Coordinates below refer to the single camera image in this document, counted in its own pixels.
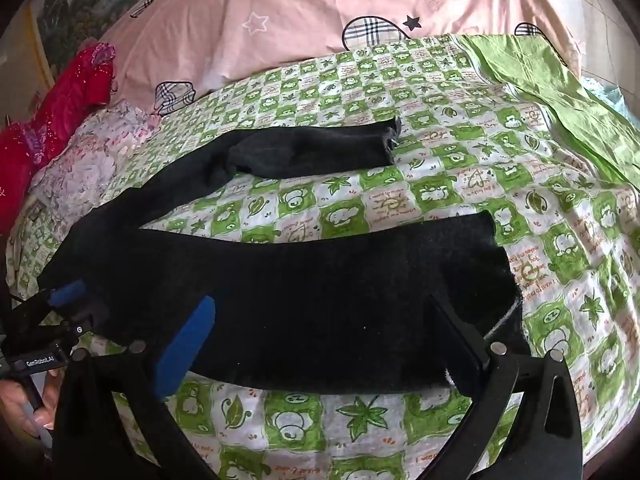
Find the black pants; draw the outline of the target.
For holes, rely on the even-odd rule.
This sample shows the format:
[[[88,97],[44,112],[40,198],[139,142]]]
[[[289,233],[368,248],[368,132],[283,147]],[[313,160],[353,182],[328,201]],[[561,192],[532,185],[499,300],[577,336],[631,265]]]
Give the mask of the black pants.
[[[446,380],[428,298],[484,341],[529,349],[523,300],[486,211],[372,232],[359,205],[318,240],[229,242],[152,228],[237,174],[310,178],[387,169],[398,118],[357,127],[233,130],[78,220],[38,283],[84,281],[110,310],[102,335],[157,340],[209,296],[215,322],[192,368],[235,385],[309,393],[408,392]]]

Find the pale floral pillow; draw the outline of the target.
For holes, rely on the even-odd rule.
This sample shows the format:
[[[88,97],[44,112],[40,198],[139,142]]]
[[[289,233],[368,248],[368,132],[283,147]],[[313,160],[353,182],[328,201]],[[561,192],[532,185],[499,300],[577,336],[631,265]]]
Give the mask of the pale floral pillow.
[[[67,146],[32,179],[30,192],[75,222],[99,205],[116,171],[160,125],[160,116],[124,101],[88,117]]]

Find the green checkered bed sheet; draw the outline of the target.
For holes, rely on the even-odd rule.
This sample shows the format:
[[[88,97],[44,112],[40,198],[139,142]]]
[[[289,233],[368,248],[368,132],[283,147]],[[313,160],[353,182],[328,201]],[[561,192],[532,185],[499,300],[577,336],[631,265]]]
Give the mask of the green checkered bed sheet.
[[[639,409],[639,133],[436,36],[92,114],[6,245],[57,479],[579,479]]]

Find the red floral quilt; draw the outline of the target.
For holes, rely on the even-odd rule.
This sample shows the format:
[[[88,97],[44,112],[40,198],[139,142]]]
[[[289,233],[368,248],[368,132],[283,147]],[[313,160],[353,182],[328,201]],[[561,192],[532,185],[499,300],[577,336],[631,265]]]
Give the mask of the red floral quilt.
[[[82,122],[111,99],[115,48],[97,42],[81,50],[28,122],[1,131],[1,235],[10,234],[32,177],[65,150]]]

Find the pink quilt with plaid hearts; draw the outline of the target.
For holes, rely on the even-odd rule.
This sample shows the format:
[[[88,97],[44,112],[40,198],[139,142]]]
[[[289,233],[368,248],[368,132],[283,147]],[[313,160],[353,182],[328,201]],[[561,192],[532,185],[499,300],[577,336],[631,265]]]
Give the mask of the pink quilt with plaid hearts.
[[[114,100],[166,115],[263,70],[445,34],[543,36],[580,69],[549,0],[134,0],[104,38]]]

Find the plain green cloth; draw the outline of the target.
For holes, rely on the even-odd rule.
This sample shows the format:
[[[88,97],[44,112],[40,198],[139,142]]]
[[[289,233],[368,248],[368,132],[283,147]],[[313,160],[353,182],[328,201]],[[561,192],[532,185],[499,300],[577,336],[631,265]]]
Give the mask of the plain green cloth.
[[[541,36],[461,35],[495,80],[513,84],[552,110],[563,142],[610,182],[639,186],[639,130],[582,86]]]

